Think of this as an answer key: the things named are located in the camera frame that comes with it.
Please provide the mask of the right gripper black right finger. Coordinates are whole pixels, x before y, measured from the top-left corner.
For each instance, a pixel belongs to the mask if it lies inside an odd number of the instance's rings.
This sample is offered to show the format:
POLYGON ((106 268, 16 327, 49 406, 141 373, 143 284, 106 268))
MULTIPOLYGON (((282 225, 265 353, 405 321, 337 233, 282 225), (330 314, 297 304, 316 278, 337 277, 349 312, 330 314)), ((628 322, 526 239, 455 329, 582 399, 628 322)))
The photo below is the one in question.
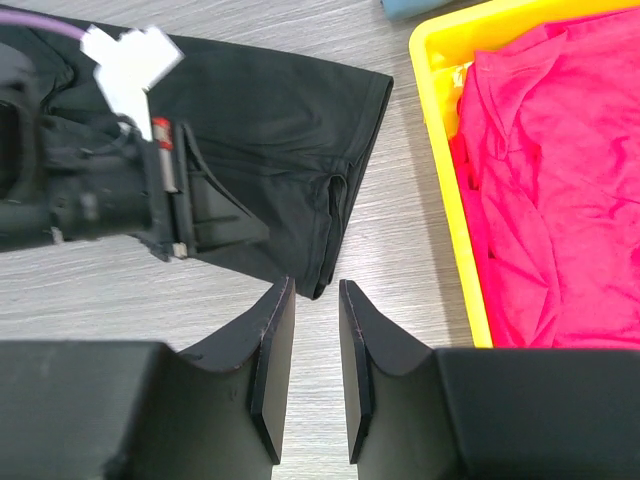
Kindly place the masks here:
POLYGON ((339 286, 349 459, 362 479, 635 479, 632 350, 430 348, 339 286))

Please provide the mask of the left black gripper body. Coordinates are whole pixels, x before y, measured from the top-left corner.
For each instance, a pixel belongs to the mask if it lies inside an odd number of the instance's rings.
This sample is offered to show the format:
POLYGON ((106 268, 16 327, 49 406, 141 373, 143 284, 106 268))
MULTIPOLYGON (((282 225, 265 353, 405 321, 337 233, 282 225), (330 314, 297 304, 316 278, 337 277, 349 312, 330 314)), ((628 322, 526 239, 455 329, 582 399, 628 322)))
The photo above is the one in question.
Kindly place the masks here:
POLYGON ((131 235, 161 259, 183 258, 175 238, 159 149, 130 119, 94 148, 46 146, 47 130, 1 123, 1 249, 4 252, 131 235))

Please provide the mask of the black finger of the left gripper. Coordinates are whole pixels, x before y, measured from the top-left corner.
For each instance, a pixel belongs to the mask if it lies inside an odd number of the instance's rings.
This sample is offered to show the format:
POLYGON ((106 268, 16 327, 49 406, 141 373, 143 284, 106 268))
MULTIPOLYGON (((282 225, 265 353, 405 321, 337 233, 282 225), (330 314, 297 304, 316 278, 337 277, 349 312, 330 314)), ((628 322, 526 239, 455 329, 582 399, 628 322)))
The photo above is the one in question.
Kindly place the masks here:
POLYGON ((179 125, 180 240, 191 258, 264 241, 269 229, 215 177, 191 128, 179 125))

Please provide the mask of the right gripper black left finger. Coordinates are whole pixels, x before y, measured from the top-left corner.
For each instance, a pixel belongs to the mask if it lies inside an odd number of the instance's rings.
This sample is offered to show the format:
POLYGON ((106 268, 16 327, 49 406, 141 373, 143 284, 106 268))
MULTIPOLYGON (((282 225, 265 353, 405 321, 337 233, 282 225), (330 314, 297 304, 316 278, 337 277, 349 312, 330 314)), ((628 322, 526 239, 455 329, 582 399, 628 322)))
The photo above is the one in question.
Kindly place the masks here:
POLYGON ((268 479, 282 455, 295 283, 175 351, 150 341, 1 345, 5 479, 268 479))

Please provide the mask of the black t-shirt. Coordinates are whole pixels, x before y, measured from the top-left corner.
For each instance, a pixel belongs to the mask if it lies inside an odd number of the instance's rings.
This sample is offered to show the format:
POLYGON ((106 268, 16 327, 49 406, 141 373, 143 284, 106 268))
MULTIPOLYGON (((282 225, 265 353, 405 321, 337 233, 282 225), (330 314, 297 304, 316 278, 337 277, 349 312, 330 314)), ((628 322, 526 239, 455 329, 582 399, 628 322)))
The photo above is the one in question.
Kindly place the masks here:
MULTIPOLYGON (((109 115, 81 51, 85 21, 1 14, 1 47, 35 69, 41 116, 76 135, 109 115)), ((393 86, 391 77, 291 53, 170 36, 183 60, 148 93, 151 121, 184 123, 215 177, 269 238, 195 258, 251 277, 290 277, 318 298, 330 283, 393 86)))

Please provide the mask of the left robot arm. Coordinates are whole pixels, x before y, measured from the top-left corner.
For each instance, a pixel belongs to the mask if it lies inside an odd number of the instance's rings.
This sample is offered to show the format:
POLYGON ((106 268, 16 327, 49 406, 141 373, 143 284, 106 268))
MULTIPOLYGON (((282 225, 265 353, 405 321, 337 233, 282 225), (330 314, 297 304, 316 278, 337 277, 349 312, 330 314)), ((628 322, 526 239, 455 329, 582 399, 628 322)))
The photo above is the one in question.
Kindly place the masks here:
POLYGON ((267 239, 215 178, 191 130, 162 117, 145 139, 111 114, 76 135, 41 116, 35 69, 1 47, 1 249, 132 235, 163 261, 267 239))

